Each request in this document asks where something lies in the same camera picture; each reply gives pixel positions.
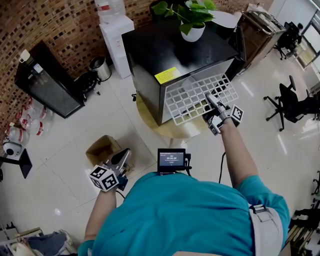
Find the yellow label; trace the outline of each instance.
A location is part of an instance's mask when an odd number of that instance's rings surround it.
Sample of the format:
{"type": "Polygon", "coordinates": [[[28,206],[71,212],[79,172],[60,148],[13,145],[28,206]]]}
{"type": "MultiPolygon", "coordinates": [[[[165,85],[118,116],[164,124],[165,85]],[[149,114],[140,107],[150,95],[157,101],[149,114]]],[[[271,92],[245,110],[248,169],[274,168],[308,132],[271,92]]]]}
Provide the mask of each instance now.
{"type": "Polygon", "coordinates": [[[162,85],[172,79],[178,78],[181,76],[181,73],[179,70],[174,66],[172,68],[169,68],[165,71],[162,71],[159,74],[155,75],[155,78],[158,80],[158,82],[162,85]]]}

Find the white flower pot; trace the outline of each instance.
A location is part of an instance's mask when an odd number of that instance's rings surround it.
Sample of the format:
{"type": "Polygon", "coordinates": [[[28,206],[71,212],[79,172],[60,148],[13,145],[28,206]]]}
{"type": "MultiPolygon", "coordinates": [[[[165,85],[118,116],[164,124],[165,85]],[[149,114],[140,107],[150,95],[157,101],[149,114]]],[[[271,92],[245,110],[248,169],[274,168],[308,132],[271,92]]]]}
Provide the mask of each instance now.
{"type": "Polygon", "coordinates": [[[206,27],[206,24],[204,24],[204,27],[202,27],[202,28],[194,28],[193,27],[189,31],[188,35],[186,35],[183,32],[181,32],[181,35],[182,35],[184,40],[186,40],[188,42],[195,42],[202,36],[202,34],[205,31],[205,27],[206,27]]]}

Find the forearm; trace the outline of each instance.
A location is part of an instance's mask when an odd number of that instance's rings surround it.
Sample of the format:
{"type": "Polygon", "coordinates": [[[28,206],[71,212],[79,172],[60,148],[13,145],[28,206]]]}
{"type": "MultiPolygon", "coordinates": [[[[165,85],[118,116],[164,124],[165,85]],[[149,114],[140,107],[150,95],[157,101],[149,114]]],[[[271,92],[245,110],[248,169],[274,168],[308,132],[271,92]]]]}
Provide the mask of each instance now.
{"type": "Polygon", "coordinates": [[[95,240],[105,219],[116,208],[116,189],[100,191],[85,228],[84,241],[95,240]]]}
{"type": "Polygon", "coordinates": [[[231,118],[224,121],[221,136],[232,186],[236,188],[245,178],[258,175],[258,169],[231,118]]]}

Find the round wooden table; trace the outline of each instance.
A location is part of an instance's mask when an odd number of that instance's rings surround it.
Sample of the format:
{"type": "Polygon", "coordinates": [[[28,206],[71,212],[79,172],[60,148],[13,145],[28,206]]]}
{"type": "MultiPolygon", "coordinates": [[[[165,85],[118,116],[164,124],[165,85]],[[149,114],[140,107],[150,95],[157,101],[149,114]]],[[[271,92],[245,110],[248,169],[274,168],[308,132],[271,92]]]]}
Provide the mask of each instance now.
{"type": "Polygon", "coordinates": [[[169,148],[171,148],[174,139],[192,138],[208,128],[208,125],[203,120],[202,116],[198,116],[197,118],[180,125],[176,125],[171,119],[159,126],[141,99],[139,93],[136,94],[136,107],[142,120],[152,131],[161,136],[170,138],[169,148]]]}

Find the potted plant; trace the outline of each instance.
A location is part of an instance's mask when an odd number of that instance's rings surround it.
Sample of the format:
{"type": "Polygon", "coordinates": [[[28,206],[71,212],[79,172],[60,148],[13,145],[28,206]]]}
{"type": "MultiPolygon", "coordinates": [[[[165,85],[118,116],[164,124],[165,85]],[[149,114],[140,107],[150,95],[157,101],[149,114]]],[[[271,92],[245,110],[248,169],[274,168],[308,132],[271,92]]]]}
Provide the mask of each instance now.
{"type": "Polygon", "coordinates": [[[206,27],[205,22],[210,22],[214,18],[209,11],[216,10],[216,5],[212,0],[188,0],[185,2],[185,7],[178,5],[176,12],[173,10],[173,5],[168,8],[167,2],[161,1],[152,9],[156,15],[165,14],[165,17],[176,14],[178,20],[181,21],[179,29],[183,39],[195,42],[202,36],[206,27]]]}

